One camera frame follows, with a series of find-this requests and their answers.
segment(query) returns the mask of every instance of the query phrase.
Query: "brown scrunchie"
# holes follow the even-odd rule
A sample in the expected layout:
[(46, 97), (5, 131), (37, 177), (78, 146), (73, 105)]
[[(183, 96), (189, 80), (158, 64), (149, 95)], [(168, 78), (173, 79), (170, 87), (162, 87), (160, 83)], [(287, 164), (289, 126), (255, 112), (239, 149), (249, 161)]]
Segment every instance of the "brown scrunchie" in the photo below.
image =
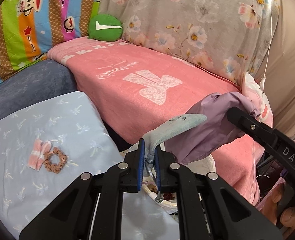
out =
[[(50, 159), (52, 155), (57, 155), (59, 157), (60, 162), (58, 164), (51, 162)], [(54, 147), (53, 152), (44, 152), (44, 160), (45, 161), (43, 162), (43, 164), (46, 170), (58, 174), (67, 162), (67, 156), (63, 154), (60, 149)]]

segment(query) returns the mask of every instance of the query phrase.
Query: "dark blue cushion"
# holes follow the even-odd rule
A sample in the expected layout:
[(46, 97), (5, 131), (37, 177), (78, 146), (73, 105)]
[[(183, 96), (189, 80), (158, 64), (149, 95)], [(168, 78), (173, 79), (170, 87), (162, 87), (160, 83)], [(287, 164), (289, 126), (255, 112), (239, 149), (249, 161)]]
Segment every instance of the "dark blue cushion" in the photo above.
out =
[(0, 120), (27, 106), (77, 91), (73, 74), (54, 60), (43, 60), (0, 85)]

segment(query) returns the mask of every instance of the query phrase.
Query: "purple stripe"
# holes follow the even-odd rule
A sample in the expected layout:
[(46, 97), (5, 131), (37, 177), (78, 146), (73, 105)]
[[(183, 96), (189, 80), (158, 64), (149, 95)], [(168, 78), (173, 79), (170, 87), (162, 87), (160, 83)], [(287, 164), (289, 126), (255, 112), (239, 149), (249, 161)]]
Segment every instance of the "purple stripe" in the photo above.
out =
[(68, 32), (66, 28), (64, 28), (64, 21), (69, 17), (70, 15), (67, 15), (68, 5), (70, 0), (59, 0), (61, 5), (61, 22), (62, 22), (62, 33), (64, 37), (64, 41), (69, 41), (75, 38), (75, 30)]

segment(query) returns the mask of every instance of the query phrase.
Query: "green stripe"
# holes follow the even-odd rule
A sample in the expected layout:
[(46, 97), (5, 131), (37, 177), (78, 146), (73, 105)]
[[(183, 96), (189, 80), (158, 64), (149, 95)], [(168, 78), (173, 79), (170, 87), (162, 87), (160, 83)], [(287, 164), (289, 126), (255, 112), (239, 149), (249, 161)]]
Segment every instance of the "green stripe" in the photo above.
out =
[(27, 65), (30, 61), (26, 57), (23, 39), (19, 33), (16, 5), (19, 0), (4, 0), (2, 3), (3, 33), (9, 60), (14, 70), (20, 70), (21, 62)]
[(93, 2), (93, 5), (92, 5), (92, 12), (91, 12), (91, 18), (93, 16), (96, 16), (97, 13), (98, 13), (98, 9), (99, 9), (99, 6), (100, 6), (100, 3), (99, 2)]

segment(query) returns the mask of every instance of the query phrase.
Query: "white check mark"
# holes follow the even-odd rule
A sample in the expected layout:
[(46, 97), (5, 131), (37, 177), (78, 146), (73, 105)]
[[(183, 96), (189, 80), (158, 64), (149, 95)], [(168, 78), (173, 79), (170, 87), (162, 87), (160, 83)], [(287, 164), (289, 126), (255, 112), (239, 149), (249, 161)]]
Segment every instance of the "white check mark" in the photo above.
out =
[(95, 25), (96, 30), (105, 30), (105, 29), (122, 29), (122, 26), (117, 25), (100, 25), (98, 21), (96, 21)]

